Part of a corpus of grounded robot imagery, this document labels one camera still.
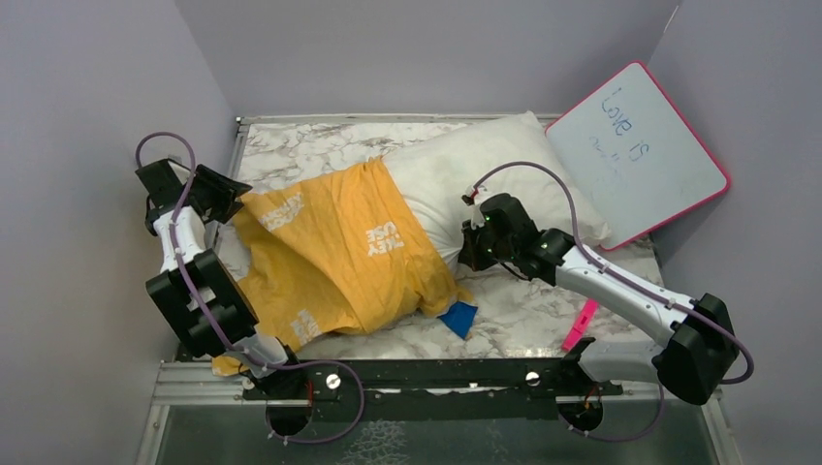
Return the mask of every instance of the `white marble base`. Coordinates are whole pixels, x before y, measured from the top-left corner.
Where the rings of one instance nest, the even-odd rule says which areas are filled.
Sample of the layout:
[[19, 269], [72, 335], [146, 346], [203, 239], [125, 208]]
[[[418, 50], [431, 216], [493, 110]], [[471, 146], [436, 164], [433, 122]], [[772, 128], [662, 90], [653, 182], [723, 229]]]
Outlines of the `white marble base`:
[[[467, 122], [354, 122], [351, 124], [253, 124], [237, 179], [257, 192], [281, 189], [303, 179], [342, 170], [396, 148], [428, 140]], [[661, 284], [650, 242], [628, 245], [606, 258]], [[239, 279], [250, 256], [233, 226], [220, 229], [219, 256]], [[300, 351], [303, 358], [557, 357], [585, 298], [508, 274], [461, 281], [479, 311], [467, 340], [437, 319], [413, 315], [369, 335], [329, 334]], [[600, 308], [588, 334], [609, 340], [647, 337], [623, 318]]]

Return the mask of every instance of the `bolt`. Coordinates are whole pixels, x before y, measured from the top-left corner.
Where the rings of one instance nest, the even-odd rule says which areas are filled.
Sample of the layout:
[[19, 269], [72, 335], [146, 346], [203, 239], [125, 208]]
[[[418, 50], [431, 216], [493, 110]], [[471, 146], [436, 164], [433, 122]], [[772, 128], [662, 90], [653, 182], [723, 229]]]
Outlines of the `bolt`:
[[531, 387], [536, 387], [539, 385], [539, 373], [536, 371], [529, 371], [527, 375], [525, 375], [525, 382], [528, 383]]
[[326, 378], [326, 386], [329, 389], [336, 389], [339, 388], [339, 376], [331, 374], [328, 378]]

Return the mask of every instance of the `yellow pillowcase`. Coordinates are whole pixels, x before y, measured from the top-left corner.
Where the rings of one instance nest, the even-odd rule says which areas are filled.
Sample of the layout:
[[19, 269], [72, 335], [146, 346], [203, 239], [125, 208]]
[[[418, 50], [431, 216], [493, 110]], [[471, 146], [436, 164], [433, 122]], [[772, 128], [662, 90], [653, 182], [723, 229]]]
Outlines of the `yellow pillowcase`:
[[[260, 331], [295, 351], [323, 333], [370, 333], [470, 299], [381, 159], [242, 202], [234, 224], [251, 266], [239, 286]], [[233, 375], [238, 362], [222, 356], [213, 368]]]

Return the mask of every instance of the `glass panel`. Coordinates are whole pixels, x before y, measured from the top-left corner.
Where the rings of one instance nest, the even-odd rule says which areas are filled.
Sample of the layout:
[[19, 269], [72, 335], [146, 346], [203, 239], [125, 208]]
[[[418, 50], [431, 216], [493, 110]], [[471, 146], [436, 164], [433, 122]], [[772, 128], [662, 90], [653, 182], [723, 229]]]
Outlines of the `glass panel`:
[[[653, 417], [653, 401], [606, 404], [597, 434], [624, 436]], [[301, 435], [327, 436], [341, 424], [309, 425]], [[604, 444], [579, 437], [559, 421], [367, 421], [345, 438], [322, 446], [268, 440], [264, 408], [172, 407], [158, 463], [403, 464], [551, 463], [716, 464], [699, 407], [668, 401], [657, 429], [641, 441]]]

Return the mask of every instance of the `white pillow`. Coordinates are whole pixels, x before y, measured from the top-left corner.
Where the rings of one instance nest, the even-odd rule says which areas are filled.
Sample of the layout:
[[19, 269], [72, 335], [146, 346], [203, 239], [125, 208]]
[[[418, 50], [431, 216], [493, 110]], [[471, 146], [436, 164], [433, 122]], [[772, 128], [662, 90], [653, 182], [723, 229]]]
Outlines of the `white pillow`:
[[[580, 235], [586, 244], [599, 245], [611, 233], [556, 159], [543, 126], [530, 111], [400, 148], [383, 161], [437, 252], [455, 274], [462, 248], [460, 229], [471, 214], [461, 196], [483, 174], [504, 163], [539, 163], [565, 181], [574, 197]], [[547, 174], [514, 167], [498, 172], [483, 184], [491, 194], [508, 193], [519, 199], [537, 228], [571, 232], [568, 200]]]

